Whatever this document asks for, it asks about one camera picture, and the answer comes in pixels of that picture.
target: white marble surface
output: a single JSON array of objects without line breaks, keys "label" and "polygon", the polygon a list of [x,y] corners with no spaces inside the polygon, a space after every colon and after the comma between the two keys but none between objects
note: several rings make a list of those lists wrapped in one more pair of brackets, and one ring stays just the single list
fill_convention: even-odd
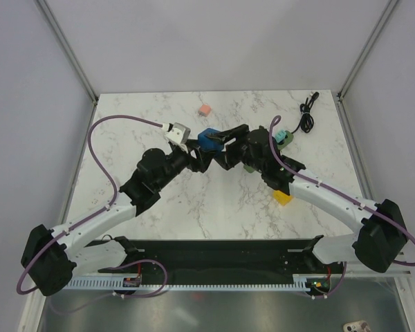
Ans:
[{"label": "white marble surface", "polygon": [[[250,129],[268,127],[280,114],[277,129],[293,130],[299,105],[310,91],[233,91],[193,93],[123,93],[100,96],[95,120],[114,114],[140,116],[159,122],[180,122],[191,137],[213,127],[226,130],[246,123]],[[212,107],[204,118],[203,103]],[[312,109],[315,127],[298,131],[283,153],[304,163],[316,174],[355,194],[360,188],[330,91],[320,91]],[[144,150],[170,152],[163,132],[131,120],[110,120],[93,134],[96,154],[123,184],[136,169]],[[78,176],[68,218],[104,205],[112,195],[108,180],[87,150]],[[161,200],[138,218],[108,233],[130,239],[288,239],[348,234],[350,230],[326,212],[293,199],[283,207],[255,172],[241,165],[224,171],[215,162],[204,174],[185,170],[162,192]]]}]

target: gray wall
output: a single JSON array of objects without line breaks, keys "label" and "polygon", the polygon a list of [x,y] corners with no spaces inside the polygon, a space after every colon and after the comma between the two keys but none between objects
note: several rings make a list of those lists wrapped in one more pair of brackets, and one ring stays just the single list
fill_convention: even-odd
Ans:
[{"label": "gray wall", "polygon": [[98,93],[338,90],[387,0],[48,0]]},{"label": "gray wall", "polygon": [[398,202],[415,234],[415,0],[399,4],[346,105],[376,197]]},{"label": "gray wall", "polygon": [[0,331],[16,331],[15,286],[30,230],[54,225],[92,105],[32,0],[0,1]]}]

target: power cord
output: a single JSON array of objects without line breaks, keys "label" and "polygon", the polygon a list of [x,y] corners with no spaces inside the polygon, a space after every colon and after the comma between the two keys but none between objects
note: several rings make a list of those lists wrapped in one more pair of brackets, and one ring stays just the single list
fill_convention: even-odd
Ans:
[{"label": "power cord", "polygon": [[320,93],[315,92],[311,96],[311,100],[309,100],[309,98],[307,97],[304,104],[301,104],[299,106],[299,111],[302,112],[302,118],[299,119],[299,124],[297,125],[297,128],[295,128],[295,130],[292,131],[292,133],[295,133],[299,128],[301,128],[302,131],[304,131],[305,133],[308,133],[312,130],[313,125],[315,124],[315,121],[312,118],[311,109],[312,109],[313,103],[318,99],[319,96],[320,96]]}]

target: white cable tray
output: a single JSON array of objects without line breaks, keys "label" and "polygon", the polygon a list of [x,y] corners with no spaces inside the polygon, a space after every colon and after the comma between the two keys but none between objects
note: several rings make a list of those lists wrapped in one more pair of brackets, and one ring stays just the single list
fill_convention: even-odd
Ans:
[{"label": "white cable tray", "polygon": [[[133,276],[83,276],[73,278],[64,289],[90,291],[154,291],[161,285],[126,286],[127,279]],[[305,277],[294,277],[293,284],[259,284],[259,285],[167,285],[164,291],[310,291],[306,287]]]}]

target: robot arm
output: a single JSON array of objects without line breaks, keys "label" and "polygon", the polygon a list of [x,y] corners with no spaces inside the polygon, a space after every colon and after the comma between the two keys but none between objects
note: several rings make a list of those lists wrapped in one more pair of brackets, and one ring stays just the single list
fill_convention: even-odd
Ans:
[{"label": "robot arm", "polygon": [[[169,126],[166,137],[172,153],[166,155],[160,149],[148,149],[138,162],[132,177],[120,187],[114,204],[106,206],[106,211],[71,231],[74,224],[91,216],[94,211],[52,230],[40,225],[31,232],[21,259],[24,267],[49,241],[66,233],[29,270],[29,275],[44,295],[52,295],[61,290],[72,277],[102,268],[117,267],[129,259],[129,255],[137,252],[137,249],[124,237],[97,246],[87,245],[119,223],[149,209],[160,198],[159,192],[185,168],[193,172],[205,172],[212,160],[226,170],[239,163],[254,168],[261,173],[269,187],[318,206],[353,231],[353,234],[342,237],[319,236],[313,239],[303,250],[311,270],[314,270],[317,260],[330,264],[359,259],[372,270],[385,272],[407,242],[402,233],[373,214],[280,167],[269,148],[268,131],[263,127],[249,131],[248,126],[243,124],[223,132],[206,129],[199,134],[198,140],[188,139],[189,132],[181,124]],[[298,174],[317,178],[296,160],[279,157]],[[386,200],[377,204],[357,199],[404,227],[398,206],[393,202]]]}]

